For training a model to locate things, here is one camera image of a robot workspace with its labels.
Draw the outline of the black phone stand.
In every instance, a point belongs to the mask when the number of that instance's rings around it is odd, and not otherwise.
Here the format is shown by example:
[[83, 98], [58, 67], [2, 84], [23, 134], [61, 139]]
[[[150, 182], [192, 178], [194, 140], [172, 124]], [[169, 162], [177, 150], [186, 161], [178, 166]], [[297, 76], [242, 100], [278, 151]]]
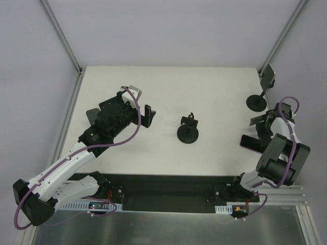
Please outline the black phone stand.
[[177, 130], [177, 138], [185, 144], [196, 142], [199, 137], [197, 125], [198, 120], [195, 119], [193, 112], [187, 117], [183, 116], [180, 121], [180, 127]]
[[273, 79], [271, 82], [263, 82], [263, 80], [260, 81], [260, 85], [262, 86], [262, 92], [260, 95], [253, 94], [249, 96], [246, 100], [247, 107], [254, 111], [254, 112], [262, 112], [267, 107], [267, 102], [264, 99], [264, 95], [267, 93], [267, 91], [274, 86], [275, 79]]

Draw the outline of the black phone purple edge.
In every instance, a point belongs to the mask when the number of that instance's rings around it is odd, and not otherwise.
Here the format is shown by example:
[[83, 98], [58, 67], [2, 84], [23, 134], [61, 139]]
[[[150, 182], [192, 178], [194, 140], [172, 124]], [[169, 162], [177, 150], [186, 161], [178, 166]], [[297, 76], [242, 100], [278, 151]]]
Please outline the black phone purple edge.
[[266, 146], [262, 146], [258, 139], [247, 135], [242, 135], [240, 146], [260, 154], [262, 154], [266, 149]]

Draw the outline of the black phone silver edge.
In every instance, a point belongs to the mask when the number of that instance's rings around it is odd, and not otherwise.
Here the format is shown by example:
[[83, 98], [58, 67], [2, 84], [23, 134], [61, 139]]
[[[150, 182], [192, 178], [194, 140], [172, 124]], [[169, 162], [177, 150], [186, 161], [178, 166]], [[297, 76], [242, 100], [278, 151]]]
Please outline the black phone silver edge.
[[271, 88], [271, 86], [274, 82], [275, 76], [276, 76], [276, 73], [275, 73], [273, 67], [271, 66], [271, 64], [268, 64], [266, 66], [266, 68], [264, 69], [263, 74], [261, 76], [261, 80], [260, 80], [260, 85], [264, 91]]

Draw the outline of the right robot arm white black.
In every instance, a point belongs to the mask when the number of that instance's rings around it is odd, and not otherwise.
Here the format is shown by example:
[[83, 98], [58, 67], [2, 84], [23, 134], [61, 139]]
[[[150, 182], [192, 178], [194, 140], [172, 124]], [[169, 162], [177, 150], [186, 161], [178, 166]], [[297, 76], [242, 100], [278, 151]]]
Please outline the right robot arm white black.
[[277, 189], [295, 182], [311, 149], [296, 136], [294, 115], [291, 105], [277, 103], [274, 109], [250, 120], [258, 136], [243, 135], [240, 146], [261, 157], [255, 170], [234, 178], [230, 188], [233, 201], [253, 197], [263, 184]]

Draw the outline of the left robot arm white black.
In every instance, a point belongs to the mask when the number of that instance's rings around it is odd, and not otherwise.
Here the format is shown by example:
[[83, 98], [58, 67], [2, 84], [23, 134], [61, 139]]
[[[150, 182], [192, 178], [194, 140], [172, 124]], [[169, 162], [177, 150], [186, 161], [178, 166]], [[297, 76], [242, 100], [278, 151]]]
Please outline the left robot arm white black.
[[64, 156], [30, 180], [19, 179], [13, 184], [17, 204], [16, 229], [40, 226], [59, 208], [76, 199], [108, 197], [109, 181], [98, 171], [67, 185], [65, 181], [108, 148], [131, 141], [136, 133], [126, 140], [114, 142], [130, 124], [138, 128], [150, 127], [156, 112], [145, 105], [145, 114], [141, 114], [138, 104], [141, 94], [142, 91], [134, 86], [121, 87], [115, 97], [99, 104], [95, 120]]

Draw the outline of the dark grey phone flat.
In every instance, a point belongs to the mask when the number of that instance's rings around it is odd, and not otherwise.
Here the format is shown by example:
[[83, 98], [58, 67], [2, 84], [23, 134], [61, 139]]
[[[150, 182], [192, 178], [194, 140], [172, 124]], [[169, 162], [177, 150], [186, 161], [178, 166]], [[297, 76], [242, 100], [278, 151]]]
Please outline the dark grey phone flat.
[[90, 125], [94, 124], [95, 120], [97, 119], [97, 115], [98, 115], [99, 112], [100, 112], [99, 108], [93, 108], [93, 109], [90, 109], [90, 110], [86, 111], [86, 116], [87, 116], [87, 119], [88, 119]]

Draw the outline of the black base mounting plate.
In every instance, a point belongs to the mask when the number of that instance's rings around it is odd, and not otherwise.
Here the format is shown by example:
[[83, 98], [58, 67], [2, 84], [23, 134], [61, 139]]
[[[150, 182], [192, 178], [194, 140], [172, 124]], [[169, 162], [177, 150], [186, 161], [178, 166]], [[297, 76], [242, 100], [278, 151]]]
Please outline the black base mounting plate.
[[228, 202], [247, 204], [259, 197], [240, 187], [237, 176], [163, 176], [90, 173], [107, 180], [98, 198], [110, 198], [124, 211], [214, 213]]

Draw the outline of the aluminium frame rail left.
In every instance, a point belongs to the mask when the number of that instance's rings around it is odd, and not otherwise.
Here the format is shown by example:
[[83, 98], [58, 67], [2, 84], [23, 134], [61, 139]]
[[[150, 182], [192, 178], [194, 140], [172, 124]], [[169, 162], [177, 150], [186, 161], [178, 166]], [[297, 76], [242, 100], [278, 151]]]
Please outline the aluminium frame rail left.
[[67, 107], [65, 109], [64, 115], [63, 115], [63, 119], [59, 128], [59, 133], [58, 133], [58, 137], [55, 141], [54, 144], [54, 148], [52, 151], [52, 154], [50, 156], [49, 162], [46, 164], [46, 168], [48, 168], [49, 166], [51, 166], [54, 162], [56, 162], [63, 151], [64, 148], [64, 144], [65, 144], [65, 140], [66, 140], [66, 136], [69, 130], [69, 126], [72, 120], [72, 115], [76, 106], [76, 101], [79, 95], [79, 91], [82, 85], [82, 81], [84, 78], [84, 74], [85, 74], [85, 68], [83, 68], [78, 76], [77, 76], [77, 80], [73, 86], [73, 89], [71, 91], [71, 93], [69, 94], [69, 100], [68, 100], [68, 104]]

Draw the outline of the aluminium frame post left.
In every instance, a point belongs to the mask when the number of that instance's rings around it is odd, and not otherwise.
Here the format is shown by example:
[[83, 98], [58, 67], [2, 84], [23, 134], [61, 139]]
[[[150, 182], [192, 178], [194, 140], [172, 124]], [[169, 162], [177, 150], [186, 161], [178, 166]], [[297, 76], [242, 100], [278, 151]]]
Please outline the aluminium frame post left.
[[80, 75], [83, 72], [83, 67], [80, 65], [79, 61], [77, 60], [61, 26], [59, 21], [57, 20], [54, 11], [52, 10], [51, 5], [47, 0], [39, 0], [38, 1], [40, 6], [42, 7], [50, 25], [52, 26], [59, 42], [61, 43], [68, 59], [70, 60], [71, 64], [73, 65], [74, 69], [76, 70], [77, 74]]

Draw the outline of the aluminium frame post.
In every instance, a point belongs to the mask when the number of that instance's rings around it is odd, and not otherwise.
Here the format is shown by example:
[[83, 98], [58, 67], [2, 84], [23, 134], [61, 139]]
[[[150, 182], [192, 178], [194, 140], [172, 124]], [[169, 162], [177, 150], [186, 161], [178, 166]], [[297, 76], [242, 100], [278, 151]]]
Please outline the aluminium frame post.
[[266, 59], [264, 60], [261, 67], [258, 69], [258, 76], [261, 78], [264, 74], [264, 70], [268, 66], [268, 64], [273, 60], [277, 51], [282, 46], [283, 42], [286, 40], [287, 36], [289, 35], [291, 29], [295, 25], [296, 21], [300, 17], [301, 13], [304, 11], [306, 5], [308, 4], [309, 0], [300, 0], [297, 2], [294, 10], [292, 11], [290, 17], [286, 21], [284, 27], [282, 28], [281, 32], [279, 33], [277, 39], [275, 40], [272, 48], [270, 49]]
[[61, 26], [59, 21], [57, 20], [54, 11], [52, 10], [51, 5], [47, 0], [39, 0], [38, 1], [40, 6], [42, 7], [50, 25], [52, 26], [59, 42], [61, 43], [68, 59], [70, 60], [71, 64], [73, 65], [74, 69], [76, 70], [77, 74], [80, 75], [83, 72], [83, 67], [80, 65], [79, 61], [77, 60]]

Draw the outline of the aluminium frame post right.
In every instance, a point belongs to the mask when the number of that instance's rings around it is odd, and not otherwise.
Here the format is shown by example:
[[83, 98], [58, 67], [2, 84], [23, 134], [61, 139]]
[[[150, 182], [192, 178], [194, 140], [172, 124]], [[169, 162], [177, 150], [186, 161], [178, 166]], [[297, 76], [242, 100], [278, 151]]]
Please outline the aluminium frame post right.
[[287, 36], [289, 35], [291, 29], [295, 25], [296, 21], [300, 17], [301, 13], [304, 11], [306, 5], [308, 4], [309, 0], [300, 0], [297, 2], [294, 10], [292, 11], [290, 17], [286, 21], [284, 27], [282, 28], [281, 32], [279, 33], [277, 39], [275, 40], [272, 48], [270, 49], [266, 59], [264, 60], [261, 67], [258, 69], [258, 76], [261, 78], [264, 74], [264, 70], [268, 66], [268, 64], [273, 60], [277, 51], [282, 46], [283, 42], [286, 40]]

